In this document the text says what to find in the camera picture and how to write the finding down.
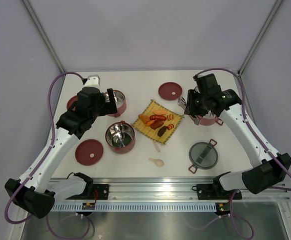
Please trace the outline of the bacon piece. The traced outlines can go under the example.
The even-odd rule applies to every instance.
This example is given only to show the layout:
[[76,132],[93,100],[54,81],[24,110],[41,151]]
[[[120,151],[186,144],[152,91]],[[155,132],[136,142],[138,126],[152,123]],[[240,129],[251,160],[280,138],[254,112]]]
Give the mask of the bacon piece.
[[171,120],[173,120],[174,118],[175,118],[174,114],[169,114],[169,115],[167,115],[167,120],[168,120],[168,121],[171,121]]
[[170,130],[172,130],[174,127],[175,127],[175,125],[171,123],[171,124],[169,124],[169,125],[167,126],[167,129],[170,131]]

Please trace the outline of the salmon slice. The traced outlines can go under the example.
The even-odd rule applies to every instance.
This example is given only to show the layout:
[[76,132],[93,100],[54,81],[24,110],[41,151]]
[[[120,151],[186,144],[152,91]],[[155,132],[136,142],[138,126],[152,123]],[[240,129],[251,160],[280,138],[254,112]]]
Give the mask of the salmon slice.
[[166,115],[168,112],[166,110],[158,109],[158,110],[154,110],[153,113],[155,115]]

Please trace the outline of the red sausage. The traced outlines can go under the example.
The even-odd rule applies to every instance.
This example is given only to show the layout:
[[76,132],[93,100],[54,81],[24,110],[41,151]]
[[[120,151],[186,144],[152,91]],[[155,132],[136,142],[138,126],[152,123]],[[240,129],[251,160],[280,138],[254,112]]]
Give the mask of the red sausage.
[[159,120],[159,121],[166,121],[167,117],[160,114],[153,114],[149,117],[150,120]]

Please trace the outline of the brown meat slice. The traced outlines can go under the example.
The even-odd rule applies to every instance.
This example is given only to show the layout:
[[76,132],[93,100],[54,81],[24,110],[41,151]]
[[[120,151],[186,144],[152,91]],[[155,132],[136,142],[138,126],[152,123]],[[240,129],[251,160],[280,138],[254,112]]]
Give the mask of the brown meat slice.
[[163,124],[164,124],[163,121],[158,120],[158,121],[156,121],[154,124],[150,125],[150,127],[151,127],[153,130],[156,130],[156,129],[160,128]]

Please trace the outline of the dark chocolate pastry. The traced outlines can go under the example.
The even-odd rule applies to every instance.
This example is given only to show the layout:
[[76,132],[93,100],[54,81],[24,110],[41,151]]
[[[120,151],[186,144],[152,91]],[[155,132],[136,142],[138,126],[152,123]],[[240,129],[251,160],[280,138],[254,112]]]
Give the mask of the dark chocolate pastry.
[[158,132],[157,132],[157,136],[158,137],[162,137],[164,135],[164,133],[168,130],[167,126],[163,126]]

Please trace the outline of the fried chicken piece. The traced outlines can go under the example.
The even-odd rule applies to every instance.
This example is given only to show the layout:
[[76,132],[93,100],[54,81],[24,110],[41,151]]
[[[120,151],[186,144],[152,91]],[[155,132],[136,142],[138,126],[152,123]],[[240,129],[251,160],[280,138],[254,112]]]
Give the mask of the fried chicken piece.
[[150,118],[147,115],[139,114],[138,118],[144,123],[148,123],[150,121]]

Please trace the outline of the metal tongs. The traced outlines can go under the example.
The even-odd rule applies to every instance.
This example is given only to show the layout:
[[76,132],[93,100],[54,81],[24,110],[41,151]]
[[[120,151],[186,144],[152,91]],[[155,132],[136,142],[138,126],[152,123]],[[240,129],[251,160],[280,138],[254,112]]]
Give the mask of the metal tongs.
[[[186,110],[186,100],[180,96],[177,100],[177,104],[178,106],[180,106],[184,111]],[[188,115],[190,117],[190,119],[194,122],[195,125],[199,126],[200,125],[200,119],[197,116],[194,115]]]

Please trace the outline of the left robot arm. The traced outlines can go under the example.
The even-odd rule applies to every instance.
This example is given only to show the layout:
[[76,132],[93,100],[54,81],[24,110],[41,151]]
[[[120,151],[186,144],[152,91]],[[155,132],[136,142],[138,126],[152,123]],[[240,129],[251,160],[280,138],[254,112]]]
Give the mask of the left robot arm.
[[18,179],[8,179],[4,185],[10,199],[9,204],[42,219],[53,208],[55,202],[72,196],[88,199],[93,195],[93,179],[83,173],[50,185],[50,179],[69,150],[88,131],[96,118],[117,113],[113,90],[107,89],[105,97],[98,88],[84,87],[77,94],[77,101],[63,113],[51,143],[47,144],[33,164]]

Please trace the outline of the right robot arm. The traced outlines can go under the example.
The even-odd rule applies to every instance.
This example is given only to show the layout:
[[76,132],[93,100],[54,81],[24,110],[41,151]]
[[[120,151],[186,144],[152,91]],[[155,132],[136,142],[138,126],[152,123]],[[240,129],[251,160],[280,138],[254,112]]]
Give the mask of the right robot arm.
[[245,106],[238,94],[233,89],[222,90],[213,73],[196,74],[193,79],[198,90],[188,90],[184,113],[203,117],[212,112],[220,117],[240,142],[252,166],[216,176],[213,194],[217,198],[224,198],[234,190],[258,194],[282,182],[291,166],[291,157],[288,153],[279,153],[266,140],[250,116],[243,112]]

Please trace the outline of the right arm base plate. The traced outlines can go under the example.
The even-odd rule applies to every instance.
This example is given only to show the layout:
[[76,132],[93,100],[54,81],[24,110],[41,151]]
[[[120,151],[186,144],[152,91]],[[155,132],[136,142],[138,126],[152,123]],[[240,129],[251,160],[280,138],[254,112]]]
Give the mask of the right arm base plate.
[[191,187],[199,200],[230,200],[234,191],[223,190],[214,184],[196,184]]

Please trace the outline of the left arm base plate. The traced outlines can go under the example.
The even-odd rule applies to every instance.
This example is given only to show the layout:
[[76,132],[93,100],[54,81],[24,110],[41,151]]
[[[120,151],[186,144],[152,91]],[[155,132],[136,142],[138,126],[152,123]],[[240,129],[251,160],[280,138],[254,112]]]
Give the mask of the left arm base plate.
[[67,200],[107,200],[109,196],[109,184],[93,183],[85,187],[83,193],[68,197]]

